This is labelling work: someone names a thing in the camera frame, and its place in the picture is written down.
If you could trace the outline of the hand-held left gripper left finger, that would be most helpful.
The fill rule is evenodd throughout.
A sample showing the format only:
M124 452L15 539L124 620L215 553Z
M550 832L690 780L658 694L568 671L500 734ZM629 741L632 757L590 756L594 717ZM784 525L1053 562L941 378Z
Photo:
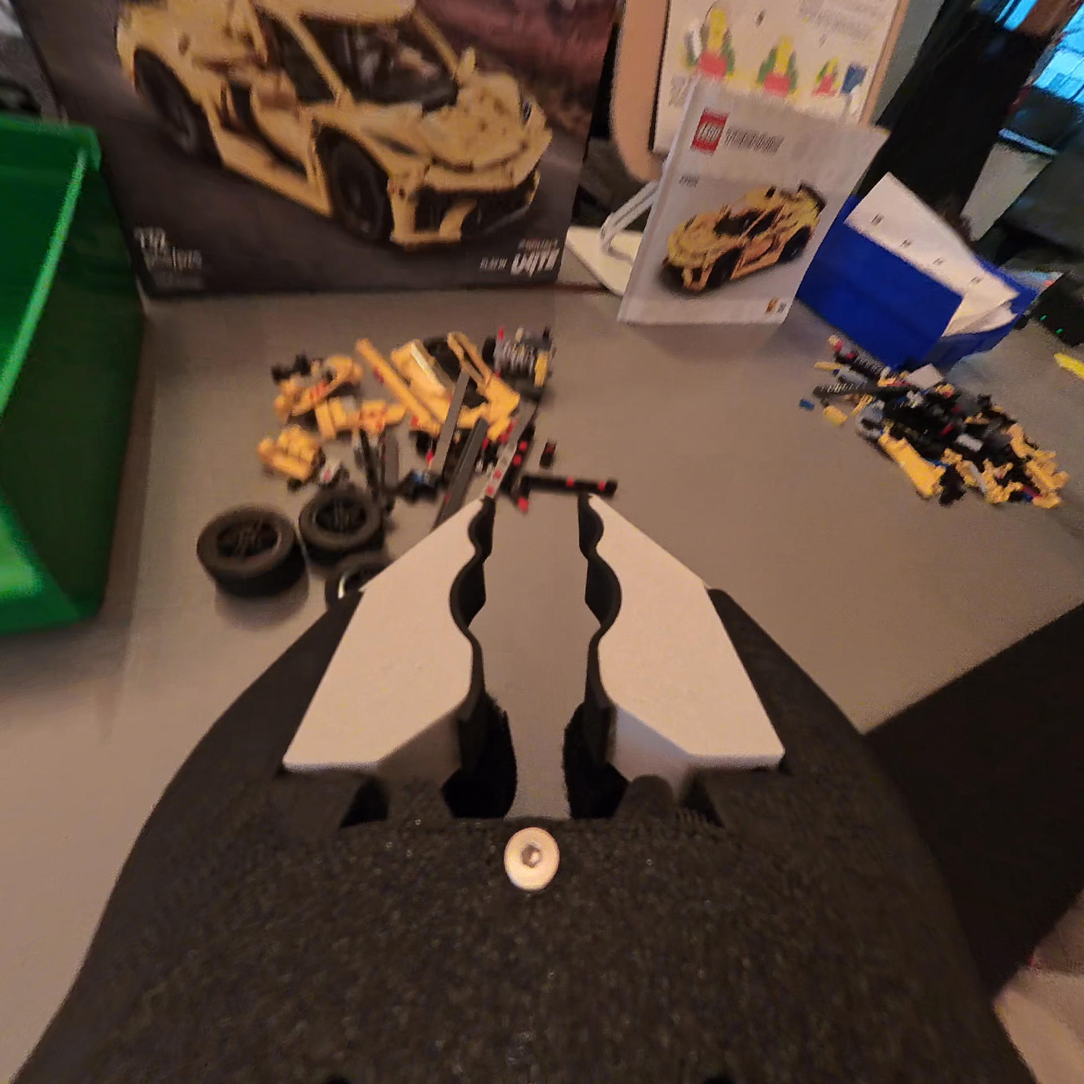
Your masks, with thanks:
M361 590L282 766L449 777L486 744L481 647L494 500L472 500Z

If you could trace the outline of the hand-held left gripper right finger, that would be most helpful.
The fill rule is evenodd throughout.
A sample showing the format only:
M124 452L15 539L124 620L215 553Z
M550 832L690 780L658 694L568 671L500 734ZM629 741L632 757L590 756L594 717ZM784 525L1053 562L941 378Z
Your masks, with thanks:
M784 746L700 576L601 496L578 499L588 753L624 777L779 767Z

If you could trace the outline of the green storage bin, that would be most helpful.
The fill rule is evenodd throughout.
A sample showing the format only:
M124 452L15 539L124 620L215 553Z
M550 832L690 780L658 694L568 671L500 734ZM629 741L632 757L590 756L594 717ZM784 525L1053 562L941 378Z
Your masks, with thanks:
M102 606L144 318L94 131L1 120L1 633Z

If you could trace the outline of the pile of loose bricks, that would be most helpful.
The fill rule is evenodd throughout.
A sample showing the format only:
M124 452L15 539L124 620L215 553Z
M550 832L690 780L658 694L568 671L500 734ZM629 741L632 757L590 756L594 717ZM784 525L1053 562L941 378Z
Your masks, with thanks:
M969 493L991 506L1061 506L1069 475L989 395L931 365L894 370L838 335L827 347L829 360L815 363L826 380L801 408L820 406L834 425L850 425L906 476L916 495L942 506Z

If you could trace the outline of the grey desk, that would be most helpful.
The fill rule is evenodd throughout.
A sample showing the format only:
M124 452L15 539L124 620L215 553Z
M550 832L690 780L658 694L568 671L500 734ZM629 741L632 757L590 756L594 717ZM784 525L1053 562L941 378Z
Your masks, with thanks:
M1041 330L956 369L1070 474L1054 512L914 494L851 426L800 405L828 330L632 327L602 291L396 291L145 305L107 599L2 640L2 1082L67 994L159 796L238 695L323 612L299 584L223 601L195 557L241 504L291 509L256 462L269 371L441 330L549 325L537 440L766 629L861 731L1082 602L1082 382Z

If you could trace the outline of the black long beam red pins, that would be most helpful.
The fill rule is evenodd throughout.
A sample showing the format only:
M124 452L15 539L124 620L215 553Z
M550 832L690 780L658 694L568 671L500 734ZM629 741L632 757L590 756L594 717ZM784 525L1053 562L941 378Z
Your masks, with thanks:
M541 473L525 473L519 476L519 492L522 496L540 493L569 493L579 495L586 493L595 496L614 496L617 493L616 479L589 479L578 477L562 477Z

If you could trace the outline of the toy car box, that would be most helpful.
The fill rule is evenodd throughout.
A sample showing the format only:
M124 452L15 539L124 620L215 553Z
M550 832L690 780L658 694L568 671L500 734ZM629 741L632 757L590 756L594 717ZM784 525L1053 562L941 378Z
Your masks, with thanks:
M157 299L557 280L616 2L8 2Z

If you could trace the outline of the white printed sheets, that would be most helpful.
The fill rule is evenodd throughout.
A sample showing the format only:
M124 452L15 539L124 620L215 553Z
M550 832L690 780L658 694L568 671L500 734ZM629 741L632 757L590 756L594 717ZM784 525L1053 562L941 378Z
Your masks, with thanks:
M998 330L1014 322L1018 287L980 264L960 235L894 175L885 175L847 216L846 224L958 300L943 336Z

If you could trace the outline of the pile of yellow car parts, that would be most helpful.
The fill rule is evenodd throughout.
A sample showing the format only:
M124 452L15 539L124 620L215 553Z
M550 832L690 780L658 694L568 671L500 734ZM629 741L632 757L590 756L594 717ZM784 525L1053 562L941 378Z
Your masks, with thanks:
M527 509L519 476L562 476L554 441L544 443L535 470L527 468L555 346L546 326L496 330L480 344L450 331L388 354L366 339L352 356L297 354L272 369L279 429L259 442L257 457L291 489L330 488L349 479L332 454L333 446L348 444L385 509L398 496L435 499L437 522L444 522L476 477L483 479L483 499L506 493Z

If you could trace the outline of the instruction booklet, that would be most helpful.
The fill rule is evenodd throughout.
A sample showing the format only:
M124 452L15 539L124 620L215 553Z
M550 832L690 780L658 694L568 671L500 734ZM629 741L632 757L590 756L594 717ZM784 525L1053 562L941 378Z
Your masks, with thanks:
M695 80L618 321L779 325L887 136L720 80Z

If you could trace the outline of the black toy tyre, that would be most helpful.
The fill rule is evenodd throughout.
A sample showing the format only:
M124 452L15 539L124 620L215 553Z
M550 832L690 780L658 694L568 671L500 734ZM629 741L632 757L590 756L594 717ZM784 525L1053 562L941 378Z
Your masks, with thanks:
M384 509L357 487L321 490L305 503L297 529L311 562L332 566L385 545Z
M196 540L196 557L216 588L242 601L276 596L307 572L295 524L271 506L238 506L212 518Z
M361 593L376 576L393 564L386 553L363 552L351 554L330 570L324 578L326 608L353 594Z

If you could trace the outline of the blue storage bin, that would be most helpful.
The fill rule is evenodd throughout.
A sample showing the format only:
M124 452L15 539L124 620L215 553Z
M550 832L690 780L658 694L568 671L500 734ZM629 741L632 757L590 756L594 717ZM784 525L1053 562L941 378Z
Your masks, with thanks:
M952 291L846 224L859 205L850 196L821 242L797 298L843 338L889 367L930 364L947 373L956 363L995 348L1038 297L1005 269L983 269L1017 291L1008 322L995 330L949 334Z

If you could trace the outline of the black device box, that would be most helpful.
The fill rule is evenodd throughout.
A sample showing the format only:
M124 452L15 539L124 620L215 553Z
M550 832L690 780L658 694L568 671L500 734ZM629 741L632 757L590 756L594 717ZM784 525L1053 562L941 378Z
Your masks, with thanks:
M1083 278L1064 272L1032 305L1030 320L1064 345L1083 344Z

